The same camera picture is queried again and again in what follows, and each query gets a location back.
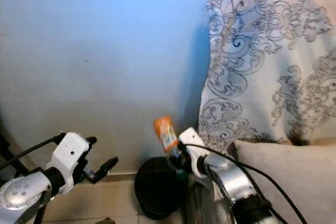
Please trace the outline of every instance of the patterned cushion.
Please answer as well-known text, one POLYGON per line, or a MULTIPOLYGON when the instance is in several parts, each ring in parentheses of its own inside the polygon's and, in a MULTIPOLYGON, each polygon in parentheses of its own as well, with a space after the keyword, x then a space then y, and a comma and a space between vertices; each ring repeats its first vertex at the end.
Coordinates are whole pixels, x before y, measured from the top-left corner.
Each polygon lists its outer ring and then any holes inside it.
POLYGON ((307 145, 336 136, 334 0, 211 0, 199 134, 307 145))

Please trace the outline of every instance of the chrome part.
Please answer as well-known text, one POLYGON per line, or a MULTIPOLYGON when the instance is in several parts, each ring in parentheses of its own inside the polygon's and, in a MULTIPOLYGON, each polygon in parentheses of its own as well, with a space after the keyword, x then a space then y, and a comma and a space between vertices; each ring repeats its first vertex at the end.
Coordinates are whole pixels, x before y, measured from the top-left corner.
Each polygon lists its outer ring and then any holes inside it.
POLYGON ((205 158, 204 164, 224 196, 228 197, 233 204, 240 199, 257 194, 245 173, 228 159, 210 154, 205 158))
POLYGON ((91 179, 94 178, 94 171, 93 171, 93 170, 91 170, 91 169, 85 167, 85 168, 83 169, 83 171, 84 171, 86 177, 91 178, 91 179))
POLYGON ((10 180, 0 188, 0 223, 26 223, 50 197, 50 181, 41 172, 10 180))

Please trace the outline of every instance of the orange bottle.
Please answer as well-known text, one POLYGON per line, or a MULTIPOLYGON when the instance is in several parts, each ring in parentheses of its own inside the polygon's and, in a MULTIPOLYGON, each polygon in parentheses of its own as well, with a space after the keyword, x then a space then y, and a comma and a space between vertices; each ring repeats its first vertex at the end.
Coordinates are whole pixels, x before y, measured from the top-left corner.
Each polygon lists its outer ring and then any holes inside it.
POLYGON ((155 132, 163 145, 164 151, 170 153, 178 144, 171 117, 169 115, 162 116, 156 119, 153 124, 155 132))

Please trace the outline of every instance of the pillow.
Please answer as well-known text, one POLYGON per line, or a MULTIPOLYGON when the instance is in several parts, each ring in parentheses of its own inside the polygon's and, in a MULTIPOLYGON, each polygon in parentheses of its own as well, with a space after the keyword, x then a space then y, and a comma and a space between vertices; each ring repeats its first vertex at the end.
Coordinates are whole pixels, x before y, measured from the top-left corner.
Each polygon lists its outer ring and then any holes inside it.
POLYGON ((336 1, 210 0, 210 64, 198 132, 311 145, 336 136, 336 1))
MULTIPOLYGON (((289 195, 308 223, 336 223, 336 145, 234 143, 239 161, 270 175, 289 195)), ((288 223, 300 223, 271 182, 253 171, 250 174, 288 223)))

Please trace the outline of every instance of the small bottle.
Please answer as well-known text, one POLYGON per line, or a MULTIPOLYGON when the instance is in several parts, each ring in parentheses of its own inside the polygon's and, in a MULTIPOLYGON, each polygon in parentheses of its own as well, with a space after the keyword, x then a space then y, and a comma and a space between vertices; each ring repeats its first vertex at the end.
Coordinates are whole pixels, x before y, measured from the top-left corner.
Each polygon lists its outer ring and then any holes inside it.
POLYGON ((169 115, 162 116, 154 121, 154 128, 159 137, 168 161, 175 169, 182 165, 181 151, 178 149, 178 139, 173 129, 173 121, 169 115))

